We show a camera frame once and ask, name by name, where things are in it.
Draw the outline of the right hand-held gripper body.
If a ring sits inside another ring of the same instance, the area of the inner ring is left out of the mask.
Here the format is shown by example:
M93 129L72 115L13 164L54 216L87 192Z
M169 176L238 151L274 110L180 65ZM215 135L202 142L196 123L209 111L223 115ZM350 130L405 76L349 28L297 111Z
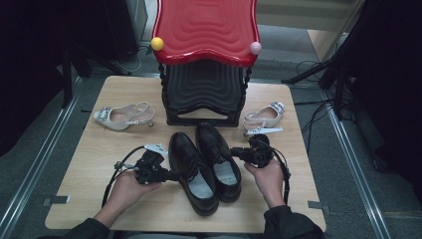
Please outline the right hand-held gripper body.
M249 147L244 154L244 161L254 164L259 168L266 167L274 158L282 163L276 150L271 147L269 138L262 133L255 134L248 139Z

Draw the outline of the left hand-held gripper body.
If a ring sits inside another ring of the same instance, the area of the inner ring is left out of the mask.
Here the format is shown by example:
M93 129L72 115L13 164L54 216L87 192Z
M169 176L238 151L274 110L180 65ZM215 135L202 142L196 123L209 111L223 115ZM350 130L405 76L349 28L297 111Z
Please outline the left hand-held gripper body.
M151 182L164 182L168 177L168 170L163 168L160 163L164 160L167 151L162 144L147 144L145 153L135 164L136 180L140 184Z

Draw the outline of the black leather shoe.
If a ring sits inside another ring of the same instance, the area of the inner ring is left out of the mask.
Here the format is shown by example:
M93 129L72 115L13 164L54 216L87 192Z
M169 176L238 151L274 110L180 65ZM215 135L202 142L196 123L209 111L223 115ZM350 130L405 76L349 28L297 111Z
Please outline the black leather shoe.
M208 122L197 126L195 137L196 146L214 176L219 199L225 203L236 201L241 194L242 177L226 140Z
M178 181L193 210L200 216L212 215L219 206L214 175L184 132L171 136L168 157L170 168L180 174Z

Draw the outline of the white slingback heel shoe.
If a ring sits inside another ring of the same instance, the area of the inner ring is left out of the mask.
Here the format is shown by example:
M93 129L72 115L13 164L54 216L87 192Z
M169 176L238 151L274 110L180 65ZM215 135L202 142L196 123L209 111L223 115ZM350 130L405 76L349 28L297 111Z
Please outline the white slingback heel shoe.
M94 113L94 119L113 130L124 130L131 125L153 125L155 110L148 102L131 104L123 108L103 107Z
M272 128L281 120L285 106L280 102L271 102L258 111L247 112L244 115L243 127L246 130Z

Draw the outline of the red and black shoe rack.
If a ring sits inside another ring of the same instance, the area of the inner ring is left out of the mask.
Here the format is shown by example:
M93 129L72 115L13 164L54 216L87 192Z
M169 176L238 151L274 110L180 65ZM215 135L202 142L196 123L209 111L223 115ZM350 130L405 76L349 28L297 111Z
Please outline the red and black shoe rack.
M257 0L157 0L152 38L170 125L236 126L258 55Z

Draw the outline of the person's right hand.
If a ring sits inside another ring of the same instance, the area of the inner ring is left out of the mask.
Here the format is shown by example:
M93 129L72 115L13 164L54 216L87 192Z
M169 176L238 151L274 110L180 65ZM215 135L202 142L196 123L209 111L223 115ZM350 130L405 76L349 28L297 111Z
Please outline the person's right hand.
M277 161L271 159L269 164L263 168L245 162L244 167L253 174L255 182L269 208L286 204L283 197L284 174L281 165Z

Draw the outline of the person's left hand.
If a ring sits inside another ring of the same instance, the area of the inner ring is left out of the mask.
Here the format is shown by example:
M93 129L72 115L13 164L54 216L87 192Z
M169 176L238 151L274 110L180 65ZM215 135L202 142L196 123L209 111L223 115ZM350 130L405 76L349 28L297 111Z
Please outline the person's left hand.
M140 184L136 180L133 170L125 171L116 179L104 209L115 215L120 215L143 195L160 186L160 182Z

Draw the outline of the grey tape piece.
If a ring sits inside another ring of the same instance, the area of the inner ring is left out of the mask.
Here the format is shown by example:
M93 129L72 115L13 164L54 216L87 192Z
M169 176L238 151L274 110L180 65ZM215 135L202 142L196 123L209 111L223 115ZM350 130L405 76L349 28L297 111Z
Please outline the grey tape piece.
M308 201L308 207L312 209L320 209L323 213L330 213L330 208L319 201Z
M50 207L54 204L67 204L70 201L70 196L69 195L64 195L64 196L50 196L50 197L46 197L43 202L42 205L46 206L46 207Z

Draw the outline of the black metal stand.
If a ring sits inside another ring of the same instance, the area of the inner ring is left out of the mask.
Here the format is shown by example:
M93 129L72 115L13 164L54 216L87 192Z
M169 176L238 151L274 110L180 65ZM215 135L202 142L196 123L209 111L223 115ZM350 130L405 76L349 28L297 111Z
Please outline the black metal stand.
M62 79L63 79L63 90L64 100L62 108L66 108L74 97L73 80L72 80L72 68L75 68L80 77L89 78L93 72L88 59L94 60L103 67L112 71L118 76L128 76L129 73L125 73L119 69L116 65L113 65L106 59L100 57L95 52L91 51L87 47L69 44L62 54Z
M327 61L319 63L315 67L312 67L291 79L282 80L282 83L295 84L324 70L318 85L322 90L328 90L331 85L335 83L333 111L339 120L343 120L343 116L341 114L342 95L345 81L348 77L348 66L346 65L345 59L346 52L339 50L338 52L334 53Z

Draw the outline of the dark curtain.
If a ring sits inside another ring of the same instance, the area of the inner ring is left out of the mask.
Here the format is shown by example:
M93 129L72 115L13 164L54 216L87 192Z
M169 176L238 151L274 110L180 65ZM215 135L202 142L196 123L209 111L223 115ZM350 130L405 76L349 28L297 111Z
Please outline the dark curtain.
M360 23L351 90L382 138L375 154L422 203L422 0L366 0Z
M95 0L0 0L0 156L14 147L59 91L57 69L89 70L78 29Z

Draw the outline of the metal floor rail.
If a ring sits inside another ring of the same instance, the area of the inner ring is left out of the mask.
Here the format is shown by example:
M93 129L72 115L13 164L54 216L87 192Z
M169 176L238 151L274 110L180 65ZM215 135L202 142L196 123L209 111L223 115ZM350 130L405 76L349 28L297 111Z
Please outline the metal floor rail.
M52 98L16 145L0 157L0 239L7 239L23 212L76 105L85 81L72 80L73 96L62 107L63 93Z
M334 112L334 107L328 107L328 115L376 238L392 239L392 234L389 231L383 213L360 166L344 125Z

